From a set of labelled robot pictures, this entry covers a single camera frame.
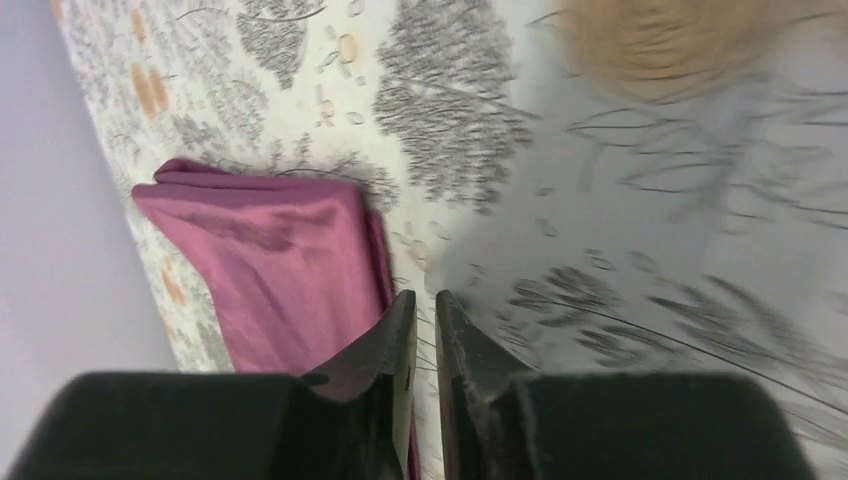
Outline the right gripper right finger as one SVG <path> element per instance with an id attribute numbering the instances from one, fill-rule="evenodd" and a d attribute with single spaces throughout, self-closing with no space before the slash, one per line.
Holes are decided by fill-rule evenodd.
<path id="1" fill-rule="evenodd" d="M 449 479 L 810 479 L 776 402 L 708 372 L 544 374 L 435 299 Z"/>

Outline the purple cloth napkin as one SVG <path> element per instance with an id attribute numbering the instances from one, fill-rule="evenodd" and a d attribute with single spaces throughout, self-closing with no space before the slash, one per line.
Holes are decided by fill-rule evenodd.
<path id="1" fill-rule="evenodd" d="M 201 275 L 232 373 L 304 375 L 398 295 L 381 219 L 353 183 L 172 159 L 131 196 Z"/>

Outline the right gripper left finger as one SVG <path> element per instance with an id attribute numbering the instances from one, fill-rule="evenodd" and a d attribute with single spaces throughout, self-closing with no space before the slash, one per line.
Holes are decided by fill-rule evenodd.
<path id="1" fill-rule="evenodd" d="M 91 372 L 63 386 L 12 479 L 404 479 L 416 296 L 301 375 Z"/>

